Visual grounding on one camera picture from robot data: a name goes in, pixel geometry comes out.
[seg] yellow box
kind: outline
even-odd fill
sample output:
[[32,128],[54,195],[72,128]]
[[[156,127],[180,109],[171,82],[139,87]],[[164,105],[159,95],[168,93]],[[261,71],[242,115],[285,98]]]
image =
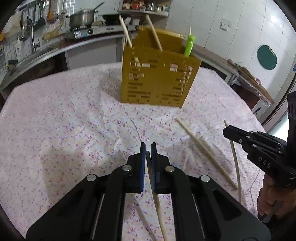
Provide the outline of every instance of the yellow box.
[[121,102],[182,107],[201,61],[184,57],[184,37],[156,29],[161,52],[150,28],[140,28],[134,48],[124,47]]

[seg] silver screw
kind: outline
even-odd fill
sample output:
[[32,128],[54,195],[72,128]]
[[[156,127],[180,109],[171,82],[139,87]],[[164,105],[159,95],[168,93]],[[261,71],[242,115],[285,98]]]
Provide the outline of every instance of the silver screw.
[[122,170],[124,170],[124,171],[130,171],[131,170],[131,165],[124,165],[123,167],[122,167]]
[[203,182],[205,182],[205,183],[208,183],[208,182],[211,180],[210,177],[207,176],[207,175],[202,175],[202,176],[200,177],[200,179],[201,179]]
[[89,181],[89,182],[92,182],[96,179],[96,175],[95,174],[89,174],[86,179]]
[[173,172],[173,171],[175,170],[175,168],[174,168],[173,166],[166,166],[166,167],[165,167],[165,170],[166,170],[167,172]]

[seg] tablecloth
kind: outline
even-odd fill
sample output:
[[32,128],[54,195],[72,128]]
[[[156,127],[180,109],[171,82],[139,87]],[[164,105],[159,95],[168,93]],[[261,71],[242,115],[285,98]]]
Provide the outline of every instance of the tablecloth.
[[[50,75],[16,87],[0,114],[0,203],[22,235],[86,175],[110,174],[138,153],[141,141],[188,175],[208,174],[238,192],[174,120],[180,118],[213,150],[236,182],[223,120],[264,131],[246,103],[216,74],[200,68],[183,107],[120,103],[121,63]],[[256,215],[263,172],[236,145],[243,205]],[[175,240],[170,195],[161,195],[170,240]],[[122,240],[163,240],[147,169],[144,192],[127,194]]]

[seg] round table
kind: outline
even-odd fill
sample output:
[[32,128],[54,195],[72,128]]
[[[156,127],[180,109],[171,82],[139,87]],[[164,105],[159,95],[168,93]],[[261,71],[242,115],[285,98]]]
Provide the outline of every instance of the round table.
[[[238,192],[175,121],[202,135],[237,181],[223,120],[264,131],[246,103],[212,70],[200,68],[183,107],[120,103],[121,63],[50,75],[16,87],[0,114],[0,203],[25,236],[28,228],[86,175],[110,174],[138,153],[141,141],[186,174],[209,175],[233,197]],[[236,151],[243,205],[254,215],[264,173]],[[160,196],[168,236],[175,240],[170,195]],[[127,194],[122,240],[163,240],[147,169],[144,192]]]

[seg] electrical outlet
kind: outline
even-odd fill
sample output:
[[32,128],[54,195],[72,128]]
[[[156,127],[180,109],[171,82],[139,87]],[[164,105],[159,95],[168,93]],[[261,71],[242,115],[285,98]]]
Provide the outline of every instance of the electrical outlet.
[[222,18],[220,28],[224,31],[227,31],[231,27],[231,22]]

